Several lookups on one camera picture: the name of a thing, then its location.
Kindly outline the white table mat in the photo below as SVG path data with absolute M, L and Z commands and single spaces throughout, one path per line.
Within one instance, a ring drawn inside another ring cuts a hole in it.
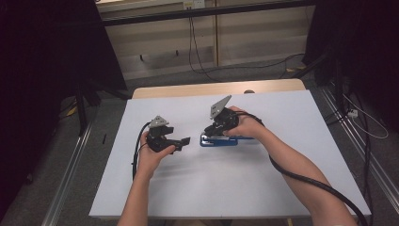
M 219 99 L 211 95 L 128 101 L 90 216 L 120 216 L 132 183 L 138 133 L 155 116 L 163 117 L 173 127 L 171 138 L 187 137 L 190 142 L 165 157 L 155 171 L 150 184 L 150 217 L 307 216 L 307 209 L 272 166 L 259 142 L 200 146 L 200 134 L 211 124 L 210 107 Z M 260 118 L 275 135 L 306 155 L 362 214 L 370 213 L 309 91 L 236 94 L 230 103 Z

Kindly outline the person's left hand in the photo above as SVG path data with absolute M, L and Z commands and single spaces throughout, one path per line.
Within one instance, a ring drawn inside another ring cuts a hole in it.
M 153 151 L 147 144 L 148 133 L 148 131 L 144 132 L 140 138 L 140 148 L 135 178 L 144 178 L 150 180 L 162 159 L 173 153 L 175 151 L 175 147 L 173 145 L 168 146 L 159 153 Z

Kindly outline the black stand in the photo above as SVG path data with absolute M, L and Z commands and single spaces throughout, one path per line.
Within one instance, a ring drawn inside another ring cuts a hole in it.
M 80 79 L 76 82 L 75 99 L 80 123 L 79 136 L 82 136 L 88 128 L 88 117 L 86 114 L 85 103 L 90 106 L 99 106 L 101 98 L 98 91 L 105 91 L 106 93 L 115 96 L 122 100 L 129 100 L 130 96 L 119 90 L 112 89 L 104 84 L 101 84 L 93 79 Z

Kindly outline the blue stapler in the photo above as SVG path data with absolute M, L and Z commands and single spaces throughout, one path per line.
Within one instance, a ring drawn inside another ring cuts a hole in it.
M 234 136 L 234 137 L 207 137 L 204 134 L 200 135 L 199 145 L 201 147 L 224 147 L 236 146 L 240 140 L 245 140 L 247 137 Z

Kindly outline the aluminium floor rail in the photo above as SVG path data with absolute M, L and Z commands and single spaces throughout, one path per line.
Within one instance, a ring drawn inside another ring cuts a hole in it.
M 357 95 L 351 99 L 349 95 L 343 94 L 344 110 L 340 110 L 337 104 L 338 99 L 330 88 L 320 88 L 320 90 L 332 110 L 328 117 L 334 116 L 336 118 L 328 125 L 340 124 L 363 160 L 362 194 L 367 197 L 370 204 L 373 204 L 370 180 L 374 179 L 392 208 L 399 214 L 399 182 L 394 182 L 395 179 L 399 179 L 399 174 L 391 177 L 375 157 L 375 153 L 388 154 L 388 149 L 379 147 L 379 144 L 387 144 L 389 139 L 392 138 L 392 133 L 381 121 L 378 121 L 364 109 L 364 105 Z M 359 116 L 349 118 L 347 116 L 349 109 L 356 109 Z
M 58 219 L 60 217 L 61 211 L 68 198 L 69 191 L 72 186 L 77 167 L 79 165 L 81 156 L 86 148 L 90 133 L 91 133 L 92 123 L 90 122 L 87 127 L 83 130 L 81 135 L 78 137 L 77 143 L 72 152 L 71 159 L 68 166 L 62 176 L 62 180 L 56 190 L 56 194 L 53 197 L 50 206 L 46 212 L 41 226 L 56 226 Z

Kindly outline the wooden table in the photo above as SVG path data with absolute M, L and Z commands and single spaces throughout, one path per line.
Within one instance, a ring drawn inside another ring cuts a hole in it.
M 186 97 L 201 95 L 243 94 L 248 90 L 255 93 L 305 90 L 300 79 L 272 79 L 244 82 L 179 85 L 139 88 L 133 92 L 133 99 Z

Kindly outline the black curtain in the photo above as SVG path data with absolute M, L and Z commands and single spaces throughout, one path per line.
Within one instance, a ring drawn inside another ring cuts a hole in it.
M 399 133 L 399 0 L 316 0 L 302 62 L 323 54 Z
M 0 220 L 37 166 L 61 102 L 126 85 L 98 0 L 0 0 Z

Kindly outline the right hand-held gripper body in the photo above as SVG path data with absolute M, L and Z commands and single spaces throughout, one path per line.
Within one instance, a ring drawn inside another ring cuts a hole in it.
M 217 131 L 227 131 L 238 125 L 237 113 L 226 107 L 230 99 L 228 95 L 211 106 L 210 118 Z

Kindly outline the white wall socket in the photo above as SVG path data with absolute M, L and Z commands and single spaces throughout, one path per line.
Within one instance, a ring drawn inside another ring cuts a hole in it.
M 184 9 L 205 8 L 205 0 L 183 0 Z

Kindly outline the person's right hand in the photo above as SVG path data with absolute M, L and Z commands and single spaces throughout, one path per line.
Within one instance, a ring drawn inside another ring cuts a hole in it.
M 231 106 L 230 110 L 239 114 L 239 123 L 236 127 L 224 131 L 228 137 L 252 137 L 258 139 L 266 131 L 266 128 L 251 117 L 245 110 L 236 106 Z

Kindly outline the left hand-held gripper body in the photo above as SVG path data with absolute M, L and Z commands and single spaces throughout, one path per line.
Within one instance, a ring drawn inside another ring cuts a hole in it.
M 146 137 L 147 144 L 157 153 L 169 146 L 175 147 L 175 142 L 166 138 L 166 135 L 169 135 L 164 132 L 166 126 L 169 127 L 168 121 L 161 116 L 156 116 L 149 124 L 149 133 Z

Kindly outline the long wooden shelf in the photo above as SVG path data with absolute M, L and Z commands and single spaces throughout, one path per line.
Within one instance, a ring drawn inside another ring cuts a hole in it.
M 125 24 L 142 24 L 149 22 L 159 22 L 168 20 L 177 20 L 185 18 L 196 18 L 204 16 L 224 15 L 233 13 L 244 13 L 261 10 L 273 10 L 282 8 L 299 8 L 315 6 L 318 0 L 278 0 L 272 2 L 244 4 L 226 7 L 212 7 L 200 9 L 186 9 L 171 12 L 160 12 L 147 15 L 123 16 L 110 19 L 102 19 L 98 22 L 99 26 L 115 26 Z

